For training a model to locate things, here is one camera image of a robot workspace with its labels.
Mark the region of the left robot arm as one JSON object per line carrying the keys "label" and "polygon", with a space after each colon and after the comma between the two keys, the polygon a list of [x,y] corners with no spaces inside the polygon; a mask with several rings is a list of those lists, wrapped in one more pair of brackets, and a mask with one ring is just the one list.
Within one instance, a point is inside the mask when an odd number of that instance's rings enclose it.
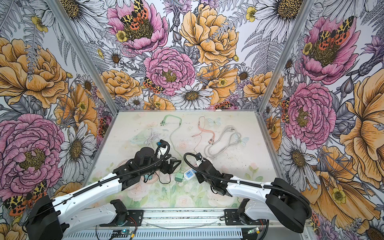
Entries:
{"label": "left robot arm", "polygon": [[90,205],[130,188],[146,175],[171,175],[181,161],[170,154],[170,149],[170,144],[161,140],[155,150],[141,148],[125,164],[86,187],[53,199],[41,197],[23,225],[29,239],[61,240],[75,229],[74,218],[88,211]]}

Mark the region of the green charger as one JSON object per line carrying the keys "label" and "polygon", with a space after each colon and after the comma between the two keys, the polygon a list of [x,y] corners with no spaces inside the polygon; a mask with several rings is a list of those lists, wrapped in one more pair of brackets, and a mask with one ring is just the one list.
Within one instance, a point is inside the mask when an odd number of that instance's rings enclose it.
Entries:
{"label": "green charger", "polygon": [[175,175],[175,181],[178,182],[178,183],[181,183],[184,179],[184,174],[183,173],[177,173]]}

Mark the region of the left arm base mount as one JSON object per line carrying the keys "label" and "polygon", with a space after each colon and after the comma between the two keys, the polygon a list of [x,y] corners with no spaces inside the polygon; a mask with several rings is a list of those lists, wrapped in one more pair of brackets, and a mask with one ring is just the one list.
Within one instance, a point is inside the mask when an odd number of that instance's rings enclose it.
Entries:
{"label": "left arm base mount", "polygon": [[140,227],[144,216],[144,210],[128,210],[117,213],[111,223],[101,224],[100,227]]}

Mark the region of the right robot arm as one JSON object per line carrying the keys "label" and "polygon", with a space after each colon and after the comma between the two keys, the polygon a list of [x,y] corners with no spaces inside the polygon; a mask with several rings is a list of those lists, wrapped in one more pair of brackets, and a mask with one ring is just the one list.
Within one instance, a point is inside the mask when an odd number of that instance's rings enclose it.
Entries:
{"label": "right robot arm", "polygon": [[309,200],[281,178],[272,182],[254,182],[220,173],[201,154],[184,154],[185,163],[196,171],[199,183],[208,183],[214,194],[242,198],[241,221],[273,220],[284,227],[303,233],[312,216]]}

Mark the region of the white blue power strip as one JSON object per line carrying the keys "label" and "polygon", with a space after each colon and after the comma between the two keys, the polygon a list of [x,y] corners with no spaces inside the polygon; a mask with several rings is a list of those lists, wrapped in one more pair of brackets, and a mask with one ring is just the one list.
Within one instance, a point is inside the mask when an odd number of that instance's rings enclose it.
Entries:
{"label": "white blue power strip", "polygon": [[196,171],[193,169],[189,169],[186,172],[184,172],[184,180],[190,181],[191,179],[196,177]]}

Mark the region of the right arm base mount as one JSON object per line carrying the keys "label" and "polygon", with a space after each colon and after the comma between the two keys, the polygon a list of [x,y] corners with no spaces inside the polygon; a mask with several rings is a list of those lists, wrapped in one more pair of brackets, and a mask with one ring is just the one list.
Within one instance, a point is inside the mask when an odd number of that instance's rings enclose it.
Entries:
{"label": "right arm base mount", "polygon": [[224,216],[220,220],[224,221],[226,226],[265,226],[267,224],[267,220],[252,220],[238,209],[224,209]]}

